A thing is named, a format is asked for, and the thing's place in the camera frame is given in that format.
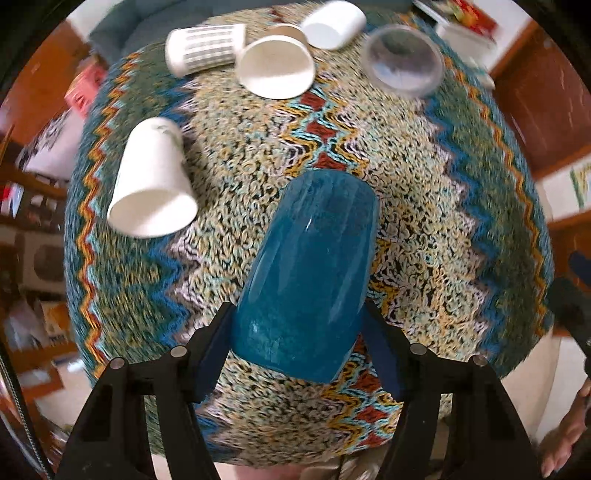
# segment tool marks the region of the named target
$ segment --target patterned tablecloth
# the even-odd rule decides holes
[[[299,22],[314,7],[208,22],[243,22],[258,38],[273,22]],[[337,52],[314,50],[316,81],[292,100],[249,93],[233,66],[177,80],[161,44],[110,69],[85,125],[67,209],[70,312],[92,377],[114,356],[161,355],[206,325],[223,301],[236,302],[282,189],[310,168],[346,170],[378,195],[368,295],[412,341],[461,360],[482,352],[504,375],[547,331],[548,233],[513,133],[490,94],[420,20],[366,14],[368,29],[405,22],[440,45],[447,70],[431,97],[403,99],[372,87],[359,63],[365,35]],[[184,125],[199,213],[175,235],[136,240],[114,232],[105,217],[125,141],[156,115]],[[449,410],[448,399],[442,405]],[[158,452],[152,401],[147,409]],[[216,461],[256,466],[380,445],[399,411],[361,340],[330,385],[230,354],[215,393],[197,408]]]

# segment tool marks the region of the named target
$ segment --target door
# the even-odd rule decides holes
[[[542,28],[534,26],[495,84],[535,179],[591,152],[591,95]]]

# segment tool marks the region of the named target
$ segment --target white cup with gray pattern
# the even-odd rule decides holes
[[[233,63],[244,49],[246,25],[200,25],[172,30],[166,39],[166,65],[175,77]]]

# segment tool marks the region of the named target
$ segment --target sofa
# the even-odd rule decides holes
[[[163,41],[175,28],[189,28],[209,17],[245,8],[270,7],[294,0],[124,0],[90,33],[91,46],[109,63],[139,48]],[[411,0],[361,0],[403,11]]]

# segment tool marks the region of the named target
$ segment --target blue plastic cup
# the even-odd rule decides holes
[[[232,326],[232,350],[291,377],[334,380],[361,329],[379,202],[362,180],[312,170],[285,188]]]

